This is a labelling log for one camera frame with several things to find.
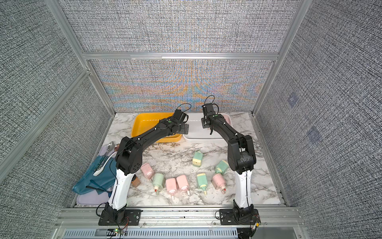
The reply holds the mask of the white plastic storage box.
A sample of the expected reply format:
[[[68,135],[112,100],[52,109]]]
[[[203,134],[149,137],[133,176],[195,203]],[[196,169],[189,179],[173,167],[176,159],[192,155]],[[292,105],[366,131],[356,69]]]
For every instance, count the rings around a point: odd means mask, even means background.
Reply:
[[[191,143],[225,142],[219,133],[214,131],[210,134],[210,128],[203,128],[203,113],[189,113],[188,116],[189,132],[183,135],[186,141]]]

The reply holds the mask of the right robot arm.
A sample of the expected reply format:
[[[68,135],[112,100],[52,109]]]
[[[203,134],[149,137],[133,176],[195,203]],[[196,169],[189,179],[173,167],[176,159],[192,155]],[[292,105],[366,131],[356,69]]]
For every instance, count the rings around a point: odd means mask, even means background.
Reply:
[[[202,126],[210,132],[217,132],[227,143],[227,160],[235,172],[234,207],[238,211],[250,210],[253,207],[251,199],[251,176],[256,164],[253,139],[235,130],[221,114],[204,116]]]

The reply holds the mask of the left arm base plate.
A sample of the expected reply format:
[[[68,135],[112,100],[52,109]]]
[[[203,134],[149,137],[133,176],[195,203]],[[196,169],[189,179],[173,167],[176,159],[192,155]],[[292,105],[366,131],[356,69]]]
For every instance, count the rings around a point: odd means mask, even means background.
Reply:
[[[141,218],[141,210],[103,211],[99,219],[99,226],[138,226]]]

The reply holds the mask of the yellow plastic storage box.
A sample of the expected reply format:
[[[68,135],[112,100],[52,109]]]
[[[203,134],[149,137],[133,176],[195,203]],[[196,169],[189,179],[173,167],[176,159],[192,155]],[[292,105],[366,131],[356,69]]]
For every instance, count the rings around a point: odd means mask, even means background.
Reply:
[[[134,121],[131,136],[135,137],[143,134],[148,131],[152,127],[154,127],[159,120],[172,116],[171,112],[157,112],[157,113],[141,113],[139,114]],[[181,134],[174,134],[162,138],[157,141],[157,143],[165,143],[165,142],[178,142],[182,138]]]

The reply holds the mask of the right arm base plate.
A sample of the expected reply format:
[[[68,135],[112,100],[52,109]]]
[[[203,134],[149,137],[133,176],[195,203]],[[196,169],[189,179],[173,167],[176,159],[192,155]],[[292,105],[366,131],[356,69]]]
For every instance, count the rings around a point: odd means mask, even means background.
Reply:
[[[220,209],[215,216],[220,220],[221,225],[251,225],[259,226],[261,224],[260,216],[257,210],[245,210],[238,212],[233,209]]]

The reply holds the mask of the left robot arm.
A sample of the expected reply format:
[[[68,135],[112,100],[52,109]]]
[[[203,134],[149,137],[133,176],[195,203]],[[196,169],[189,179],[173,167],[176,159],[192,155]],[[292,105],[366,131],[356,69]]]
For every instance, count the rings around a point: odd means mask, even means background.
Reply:
[[[159,120],[148,131],[133,138],[124,137],[115,157],[116,175],[112,195],[108,205],[115,211],[121,210],[127,205],[127,194],[133,175],[140,169],[143,161],[143,152],[158,140],[180,133],[188,133],[186,130],[187,116],[171,116]]]

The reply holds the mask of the pink pencil sharpener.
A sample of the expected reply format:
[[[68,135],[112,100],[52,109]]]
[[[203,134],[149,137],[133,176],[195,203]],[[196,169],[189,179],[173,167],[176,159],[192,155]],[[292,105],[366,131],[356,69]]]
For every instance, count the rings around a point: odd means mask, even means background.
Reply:
[[[231,125],[231,119],[230,119],[230,117],[229,117],[228,115],[224,115],[224,118],[225,118],[225,120],[227,121],[227,123],[228,123],[229,125]]]

